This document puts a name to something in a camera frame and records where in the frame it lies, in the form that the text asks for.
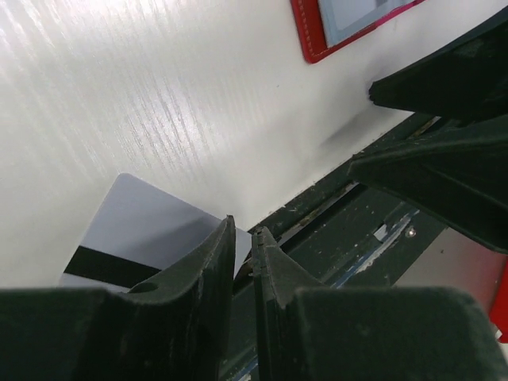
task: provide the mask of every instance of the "metal bolt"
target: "metal bolt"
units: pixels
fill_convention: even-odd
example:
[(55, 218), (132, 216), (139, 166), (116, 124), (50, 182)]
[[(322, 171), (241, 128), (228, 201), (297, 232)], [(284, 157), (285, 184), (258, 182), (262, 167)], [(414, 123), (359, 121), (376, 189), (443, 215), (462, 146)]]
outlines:
[(413, 226), (410, 226), (406, 230), (406, 237), (413, 238), (414, 236), (416, 236), (416, 229)]

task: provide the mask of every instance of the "black plastic part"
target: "black plastic part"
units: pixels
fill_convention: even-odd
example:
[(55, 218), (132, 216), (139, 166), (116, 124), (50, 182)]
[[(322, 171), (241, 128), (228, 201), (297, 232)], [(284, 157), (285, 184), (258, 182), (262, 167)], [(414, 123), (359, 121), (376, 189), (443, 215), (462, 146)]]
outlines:
[(508, 116), (353, 158), (350, 176), (508, 253)]
[(260, 379), (497, 380), (508, 366), (481, 308), (451, 289), (323, 287), (252, 239)]
[(128, 294), (0, 292), (1, 380), (214, 380), (225, 354), (232, 217)]
[(508, 7), (471, 32), (374, 82), (378, 106), (483, 121), (508, 114)]

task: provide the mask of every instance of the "table surface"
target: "table surface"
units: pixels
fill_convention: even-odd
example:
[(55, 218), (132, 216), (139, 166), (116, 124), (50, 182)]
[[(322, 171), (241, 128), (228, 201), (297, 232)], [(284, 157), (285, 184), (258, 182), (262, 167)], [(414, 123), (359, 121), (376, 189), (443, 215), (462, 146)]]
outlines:
[(250, 228), (408, 113), (371, 82), (508, 0), (428, 0), (315, 65), (288, 0), (1, 0), (0, 287), (55, 284), (119, 173)]

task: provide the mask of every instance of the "red wallet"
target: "red wallet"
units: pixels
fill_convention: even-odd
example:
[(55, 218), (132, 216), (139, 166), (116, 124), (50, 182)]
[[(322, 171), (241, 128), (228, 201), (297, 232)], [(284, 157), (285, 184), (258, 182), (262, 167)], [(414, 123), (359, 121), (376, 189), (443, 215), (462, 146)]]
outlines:
[(425, 0), (415, 0), (410, 4), (400, 6), (385, 17), (380, 18), (378, 21), (349, 37), (347, 40), (330, 48), (326, 45), (325, 30), (319, 9), (319, 0), (291, 0), (291, 5), (298, 28), (298, 35), (300, 36), (300, 43), (302, 44), (303, 56), (308, 63), (315, 64), (340, 48), (343, 48), (345, 45), (351, 44), (353, 41), (372, 32), (391, 18), (424, 1)]

